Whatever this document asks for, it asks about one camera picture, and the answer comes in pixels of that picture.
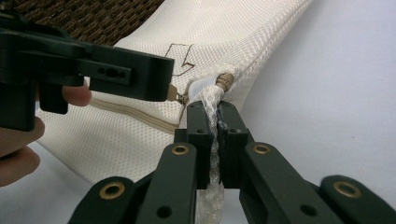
brass rivet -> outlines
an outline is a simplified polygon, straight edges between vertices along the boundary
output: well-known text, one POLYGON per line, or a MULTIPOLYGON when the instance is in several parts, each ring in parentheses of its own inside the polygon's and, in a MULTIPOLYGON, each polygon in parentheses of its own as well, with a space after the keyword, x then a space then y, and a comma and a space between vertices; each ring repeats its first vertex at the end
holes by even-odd
POLYGON ((189 149, 185 146, 176 146, 172 148, 172 152, 175 155, 181 156, 189 153, 189 149))
POLYGON ((125 186, 120 182, 111 182, 106 184, 99 192, 99 195, 102 199, 112 200, 121 196, 121 194, 125 191, 125 186))
POLYGON ((353 184, 346 181, 337 181, 332 184, 332 186, 340 194, 348 198, 359 198, 361 197, 361 191, 353 184))
POLYGON ((271 148, 269 148, 268 146, 263 145, 263 144, 256 145, 253 147, 253 149, 255 152, 262 154, 262 155, 268 154, 271 152, 271 148))

zipper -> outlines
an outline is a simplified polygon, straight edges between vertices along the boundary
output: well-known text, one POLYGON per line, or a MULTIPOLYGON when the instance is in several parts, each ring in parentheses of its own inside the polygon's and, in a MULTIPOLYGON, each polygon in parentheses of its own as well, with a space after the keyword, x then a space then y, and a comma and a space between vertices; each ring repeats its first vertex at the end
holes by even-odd
MULTIPOLYGON (((216 79, 216 85, 218 87, 222 88, 224 90, 224 92, 226 92, 233 85, 233 75, 229 74, 229 73, 219 75, 216 79)), ((184 94, 178 93, 177 88, 174 85, 169 84, 167 100, 171 101, 171 102, 174 102, 174 101, 179 102, 181 105, 183 105, 183 108, 182 108, 182 112, 183 112, 183 110, 185 109, 186 105, 189 102, 189 95, 187 92, 184 94)), ((147 124, 148 126, 150 126, 152 128, 158 129, 165 133, 174 134, 175 129, 177 129, 178 125, 179 125, 179 124, 173 124, 173 123, 166 122, 162 119, 157 119, 143 111, 140 111, 138 109, 135 109, 135 108, 132 108, 132 107, 129 107, 126 105, 116 105, 116 104, 112 104, 110 102, 98 100, 95 98, 91 99, 90 105, 100 108, 100 109, 107 110, 107 111, 112 111, 115 113, 128 115, 134 119, 137 119, 137 120, 147 124)))

hand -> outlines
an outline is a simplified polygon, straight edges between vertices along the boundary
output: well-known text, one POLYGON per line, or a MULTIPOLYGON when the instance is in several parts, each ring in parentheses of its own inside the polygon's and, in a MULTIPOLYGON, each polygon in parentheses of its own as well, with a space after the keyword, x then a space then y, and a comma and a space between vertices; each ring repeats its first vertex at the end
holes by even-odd
MULTIPOLYGON (((82 87, 64 87, 63 96, 71 105, 84 106, 91 100, 86 83, 82 87)), ((26 145, 40 138, 44 129, 39 118, 35 118, 35 129, 30 132, 0 128, 0 187, 14 183, 38 167, 40 158, 26 145)))

white surface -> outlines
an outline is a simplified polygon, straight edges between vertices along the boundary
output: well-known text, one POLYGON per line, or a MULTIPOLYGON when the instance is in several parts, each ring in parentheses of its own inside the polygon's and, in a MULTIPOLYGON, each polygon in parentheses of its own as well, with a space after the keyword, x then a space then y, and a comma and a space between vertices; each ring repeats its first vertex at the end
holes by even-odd
MULTIPOLYGON (((268 61, 241 114, 256 141, 277 147, 307 180, 347 175, 396 208, 394 27, 394 1, 317 0, 268 61)), ((33 147, 41 165, 0 189, 0 223, 66 223, 90 187, 33 147)), ((225 204, 222 223, 247 223, 236 190, 225 204)))

wicker surface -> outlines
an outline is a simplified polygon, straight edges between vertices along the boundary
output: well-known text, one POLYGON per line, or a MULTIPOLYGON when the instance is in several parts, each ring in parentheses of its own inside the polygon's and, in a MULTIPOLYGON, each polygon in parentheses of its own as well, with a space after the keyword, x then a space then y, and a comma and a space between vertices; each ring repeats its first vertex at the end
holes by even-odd
POLYGON ((42 25, 65 29, 73 38, 114 45, 138 28, 163 0, 16 0, 15 9, 42 25))

